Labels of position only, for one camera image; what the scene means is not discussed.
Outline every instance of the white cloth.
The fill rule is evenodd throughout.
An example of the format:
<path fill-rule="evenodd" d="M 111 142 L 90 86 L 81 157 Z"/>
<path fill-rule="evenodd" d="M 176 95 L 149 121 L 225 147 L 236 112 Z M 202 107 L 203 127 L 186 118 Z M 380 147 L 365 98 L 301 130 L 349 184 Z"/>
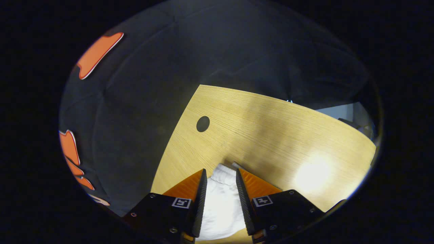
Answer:
<path fill-rule="evenodd" d="M 208 178 L 201 232 L 196 241 L 225 238 L 246 227 L 235 176 L 235 170 L 219 164 Z"/>

